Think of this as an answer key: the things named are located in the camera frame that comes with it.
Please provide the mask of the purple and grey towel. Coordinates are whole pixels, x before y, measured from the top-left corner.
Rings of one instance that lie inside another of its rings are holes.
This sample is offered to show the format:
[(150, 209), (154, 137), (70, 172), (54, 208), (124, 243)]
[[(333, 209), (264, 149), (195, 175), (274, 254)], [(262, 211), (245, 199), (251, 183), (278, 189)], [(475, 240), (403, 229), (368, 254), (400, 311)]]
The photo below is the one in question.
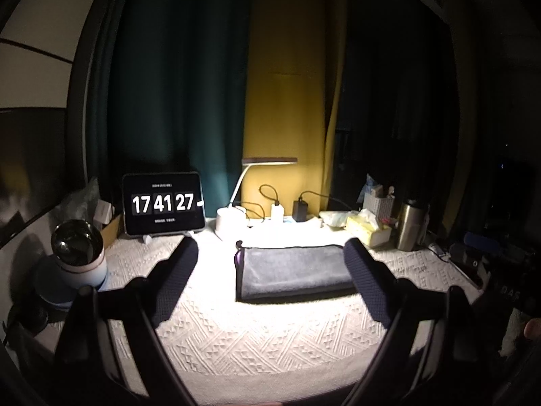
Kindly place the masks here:
[(246, 247), (237, 242), (236, 300), (292, 303), (357, 292), (343, 247)]

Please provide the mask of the white tablet stand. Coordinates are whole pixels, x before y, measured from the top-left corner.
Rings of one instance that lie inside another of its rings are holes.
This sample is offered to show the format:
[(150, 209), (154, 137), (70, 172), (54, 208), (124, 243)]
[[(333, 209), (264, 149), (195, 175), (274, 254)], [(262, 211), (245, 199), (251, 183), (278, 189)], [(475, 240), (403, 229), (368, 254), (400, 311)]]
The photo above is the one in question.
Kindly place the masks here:
[(149, 245), (154, 240), (161, 238), (192, 238), (195, 235), (195, 231), (180, 231), (178, 233), (166, 233), (166, 234), (154, 234), (154, 235), (142, 235), (142, 243), (144, 245)]

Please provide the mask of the cardboard box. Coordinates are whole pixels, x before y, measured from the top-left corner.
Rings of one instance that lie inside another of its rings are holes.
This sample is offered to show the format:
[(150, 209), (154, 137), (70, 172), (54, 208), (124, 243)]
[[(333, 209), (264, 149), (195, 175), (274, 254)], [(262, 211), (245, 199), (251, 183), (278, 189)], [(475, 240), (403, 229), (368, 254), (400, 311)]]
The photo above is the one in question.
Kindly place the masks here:
[(103, 248), (112, 246), (124, 231), (124, 219), (122, 215), (116, 216), (107, 226), (101, 230)]

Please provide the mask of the black tablet showing clock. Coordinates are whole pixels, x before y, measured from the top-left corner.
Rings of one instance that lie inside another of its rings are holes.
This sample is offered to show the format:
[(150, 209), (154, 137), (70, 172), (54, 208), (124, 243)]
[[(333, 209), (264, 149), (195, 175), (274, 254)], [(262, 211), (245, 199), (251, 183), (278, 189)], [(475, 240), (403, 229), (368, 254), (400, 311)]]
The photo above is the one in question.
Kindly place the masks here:
[(174, 235), (205, 228), (198, 172), (127, 174), (122, 178), (122, 198), (129, 236)]

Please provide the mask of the stainless steel tumbler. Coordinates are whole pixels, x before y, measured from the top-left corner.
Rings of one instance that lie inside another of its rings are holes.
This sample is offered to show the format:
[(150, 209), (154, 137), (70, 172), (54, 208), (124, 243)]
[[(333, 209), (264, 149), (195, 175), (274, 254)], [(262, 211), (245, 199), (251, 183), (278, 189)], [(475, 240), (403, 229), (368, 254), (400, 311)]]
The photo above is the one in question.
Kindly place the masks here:
[(417, 246), (425, 222), (425, 208), (414, 200), (402, 204), (398, 222), (397, 248), (412, 251)]

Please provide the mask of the white textured tablecloth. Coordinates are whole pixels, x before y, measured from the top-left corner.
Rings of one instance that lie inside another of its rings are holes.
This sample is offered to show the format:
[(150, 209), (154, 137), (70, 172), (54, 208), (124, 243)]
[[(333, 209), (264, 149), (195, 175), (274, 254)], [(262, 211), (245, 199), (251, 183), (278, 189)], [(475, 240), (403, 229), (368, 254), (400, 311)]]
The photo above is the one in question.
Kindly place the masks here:
[[(374, 357), (385, 330), (372, 320), (358, 294), (280, 304), (237, 302), (235, 242), (210, 227), (193, 237), (198, 263), (173, 315), (157, 329), (173, 367), (201, 405), (299, 400), (355, 383)], [(248, 229), (243, 244), (254, 247), (339, 245), (346, 230), (262, 224)], [(105, 251), (105, 290), (147, 276), (182, 238), (149, 245), (116, 239)], [(420, 288), (446, 291), (459, 285), (475, 301), (478, 291), (452, 265), (429, 250), (370, 250), (397, 278)]]

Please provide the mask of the yellow tissue box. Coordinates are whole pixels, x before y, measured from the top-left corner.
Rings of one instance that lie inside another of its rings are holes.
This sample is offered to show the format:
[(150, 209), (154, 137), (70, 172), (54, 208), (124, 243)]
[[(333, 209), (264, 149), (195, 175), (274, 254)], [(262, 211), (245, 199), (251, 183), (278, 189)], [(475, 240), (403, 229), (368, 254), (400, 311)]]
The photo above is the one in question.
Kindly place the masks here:
[(349, 213), (346, 230), (366, 247), (378, 247), (387, 243), (392, 233), (389, 225), (384, 225), (374, 213), (367, 209), (362, 209), (358, 213)]

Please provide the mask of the white desk lamp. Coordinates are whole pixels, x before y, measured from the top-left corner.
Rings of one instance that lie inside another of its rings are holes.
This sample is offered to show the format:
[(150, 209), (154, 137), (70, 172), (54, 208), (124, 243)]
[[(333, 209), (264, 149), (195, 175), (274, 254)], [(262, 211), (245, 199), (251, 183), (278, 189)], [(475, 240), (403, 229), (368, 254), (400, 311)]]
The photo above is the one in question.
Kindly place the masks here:
[(296, 157), (251, 157), (242, 159), (242, 172), (229, 203), (216, 210), (215, 234), (222, 241), (235, 242), (246, 235), (247, 219), (271, 217), (272, 204), (281, 203), (276, 185), (278, 166), (294, 165)]

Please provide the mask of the white perforated organizer basket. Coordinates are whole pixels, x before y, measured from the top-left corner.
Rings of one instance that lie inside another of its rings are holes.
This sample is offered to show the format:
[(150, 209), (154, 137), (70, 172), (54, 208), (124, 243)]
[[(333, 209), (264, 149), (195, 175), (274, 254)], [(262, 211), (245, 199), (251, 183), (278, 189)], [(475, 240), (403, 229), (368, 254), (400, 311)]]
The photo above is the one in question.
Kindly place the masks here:
[(364, 194), (363, 208), (374, 214), (378, 219), (389, 219), (393, 212), (394, 198), (392, 196), (379, 198), (369, 193)]

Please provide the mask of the wet wipes plastic pack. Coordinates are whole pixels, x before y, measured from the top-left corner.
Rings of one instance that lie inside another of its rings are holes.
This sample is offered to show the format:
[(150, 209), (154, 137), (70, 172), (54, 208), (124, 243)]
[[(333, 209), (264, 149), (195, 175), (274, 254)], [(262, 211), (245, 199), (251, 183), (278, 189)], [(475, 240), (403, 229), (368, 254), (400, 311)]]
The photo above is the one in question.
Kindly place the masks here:
[(333, 230), (345, 229), (350, 216), (355, 216), (355, 212), (351, 211), (321, 211), (319, 218), (323, 224)]

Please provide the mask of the white power strip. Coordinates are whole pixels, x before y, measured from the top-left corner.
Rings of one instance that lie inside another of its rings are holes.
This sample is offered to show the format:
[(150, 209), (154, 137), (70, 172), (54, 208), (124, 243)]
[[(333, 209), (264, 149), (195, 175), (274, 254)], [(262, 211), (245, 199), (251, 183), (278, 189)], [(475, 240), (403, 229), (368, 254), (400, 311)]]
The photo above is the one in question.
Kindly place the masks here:
[(247, 226), (248, 227), (254, 227), (257, 225), (262, 224), (271, 224), (271, 225), (297, 225), (299, 227), (306, 226), (306, 227), (316, 227), (320, 228), (323, 224), (322, 220), (318, 217), (312, 216), (311, 218), (297, 222), (295, 219), (292, 218), (292, 216), (283, 216), (282, 219), (272, 219), (271, 217), (266, 218), (248, 218), (247, 219)]

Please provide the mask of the white charger plug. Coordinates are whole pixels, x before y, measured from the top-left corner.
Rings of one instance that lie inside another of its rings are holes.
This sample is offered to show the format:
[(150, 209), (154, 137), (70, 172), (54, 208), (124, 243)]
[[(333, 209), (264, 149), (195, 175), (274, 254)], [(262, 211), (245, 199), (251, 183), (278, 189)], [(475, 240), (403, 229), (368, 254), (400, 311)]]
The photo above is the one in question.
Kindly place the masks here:
[(270, 208), (270, 219), (274, 223), (282, 223), (284, 217), (284, 207), (280, 203), (272, 204)]

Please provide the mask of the black charger plug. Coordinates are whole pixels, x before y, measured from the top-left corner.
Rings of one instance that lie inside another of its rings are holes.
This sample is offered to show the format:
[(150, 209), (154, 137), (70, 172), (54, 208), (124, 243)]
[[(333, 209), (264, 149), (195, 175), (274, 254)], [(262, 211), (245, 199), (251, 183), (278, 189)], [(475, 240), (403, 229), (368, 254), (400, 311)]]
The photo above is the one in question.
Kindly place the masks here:
[(299, 197), (293, 202), (291, 217), (295, 220), (295, 222), (305, 222), (307, 219), (307, 213), (308, 203), (302, 197)]

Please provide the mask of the teal curtain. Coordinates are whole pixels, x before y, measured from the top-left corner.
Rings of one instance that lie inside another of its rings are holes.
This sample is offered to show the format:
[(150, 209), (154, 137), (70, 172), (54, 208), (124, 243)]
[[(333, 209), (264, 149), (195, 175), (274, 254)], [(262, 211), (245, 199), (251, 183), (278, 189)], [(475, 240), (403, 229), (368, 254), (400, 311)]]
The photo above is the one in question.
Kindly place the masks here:
[(92, 62), (89, 174), (120, 205), (129, 173), (200, 174), (205, 213), (240, 173), (253, 0), (114, 0)]

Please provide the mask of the yellow curtain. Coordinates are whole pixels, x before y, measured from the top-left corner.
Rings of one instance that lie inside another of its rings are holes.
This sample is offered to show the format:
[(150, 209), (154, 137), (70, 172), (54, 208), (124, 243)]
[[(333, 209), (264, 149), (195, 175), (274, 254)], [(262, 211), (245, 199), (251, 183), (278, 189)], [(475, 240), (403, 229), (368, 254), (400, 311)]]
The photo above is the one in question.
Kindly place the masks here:
[(317, 215), (331, 185), (332, 132), (345, 54), (345, 0), (256, 0), (251, 19), (243, 155), (278, 166), (285, 213), (299, 197)]

